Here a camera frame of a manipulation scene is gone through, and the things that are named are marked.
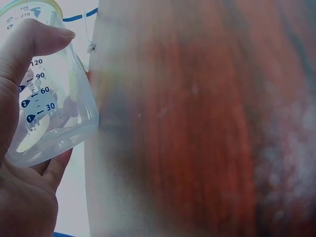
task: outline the fingernail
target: fingernail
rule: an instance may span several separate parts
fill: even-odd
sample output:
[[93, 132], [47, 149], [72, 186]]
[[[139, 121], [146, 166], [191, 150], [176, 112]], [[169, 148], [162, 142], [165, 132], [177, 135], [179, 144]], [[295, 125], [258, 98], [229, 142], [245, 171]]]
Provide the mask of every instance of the fingernail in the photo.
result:
[[73, 40], [76, 36], [75, 32], [72, 32], [70, 30], [64, 29], [64, 28], [58, 28], [59, 34], [65, 38]]

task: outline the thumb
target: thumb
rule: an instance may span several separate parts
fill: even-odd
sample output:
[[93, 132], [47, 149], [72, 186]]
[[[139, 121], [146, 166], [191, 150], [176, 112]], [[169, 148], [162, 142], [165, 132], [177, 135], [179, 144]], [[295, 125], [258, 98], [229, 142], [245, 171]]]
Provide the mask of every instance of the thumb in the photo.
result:
[[75, 33], [36, 20], [21, 22], [0, 49], [0, 167], [19, 118], [18, 86], [34, 56], [65, 48]]

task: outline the baby bottle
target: baby bottle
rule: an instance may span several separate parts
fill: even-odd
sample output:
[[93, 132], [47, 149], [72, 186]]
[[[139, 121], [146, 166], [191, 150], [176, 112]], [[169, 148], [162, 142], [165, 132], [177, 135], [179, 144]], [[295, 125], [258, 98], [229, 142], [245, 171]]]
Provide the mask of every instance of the baby bottle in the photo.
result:
[[[65, 27], [54, 0], [16, 0], [0, 10], [0, 47], [22, 20]], [[90, 85], [72, 44], [34, 57], [19, 86], [20, 117], [6, 154], [16, 166], [32, 166], [82, 142], [99, 124]]]

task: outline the blue line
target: blue line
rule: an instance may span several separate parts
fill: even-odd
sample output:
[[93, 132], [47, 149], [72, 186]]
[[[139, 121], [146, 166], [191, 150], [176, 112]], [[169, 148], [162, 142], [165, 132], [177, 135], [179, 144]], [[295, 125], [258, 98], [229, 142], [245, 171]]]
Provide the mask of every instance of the blue line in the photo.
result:
[[53, 237], [71, 237], [71, 236], [60, 234], [60, 233], [54, 233]]
[[[93, 9], [92, 11], [88, 12], [86, 15], [87, 15], [87, 17], [89, 17], [89, 16], [94, 15], [97, 12], [98, 12], [98, 8]], [[82, 19], [82, 15], [73, 16], [73, 17], [70, 17], [70, 18], [64, 18], [63, 22], [71, 22], [71, 21], [76, 21], [76, 20], [79, 20], [79, 19]]]
[[97, 12], [98, 12], [98, 8], [96, 8], [96, 9], [94, 9], [94, 10], [88, 12], [88, 13], [87, 13], [87, 17], [92, 16], [93, 14], [95, 14], [95, 13], [97, 13]]

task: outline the yellow bottle rim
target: yellow bottle rim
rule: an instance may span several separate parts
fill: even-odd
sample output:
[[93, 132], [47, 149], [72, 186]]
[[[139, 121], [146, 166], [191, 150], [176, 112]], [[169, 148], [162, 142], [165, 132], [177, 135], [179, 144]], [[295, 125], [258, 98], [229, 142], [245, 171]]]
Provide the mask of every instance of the yellow bottle rim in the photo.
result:
[[52, 5], [56, 9], [56, 12], [60, 16], [60, 18], [63, 19], [63, 12], [62, 12], [60, 6], [57, 4], [57, 2], [55, 2], [55, 0], [15, 0], [0, 10], [0, 17], [3, 14], [5, 14], [7, 11], [12, 9], [13, 7], [18, 6], [20, 4], [23, 4], [23, 3], [32, 2], [32, 1], [39, 1], [39, 2], [44, 2], [44, 3], [48, 3], [48, 4]]

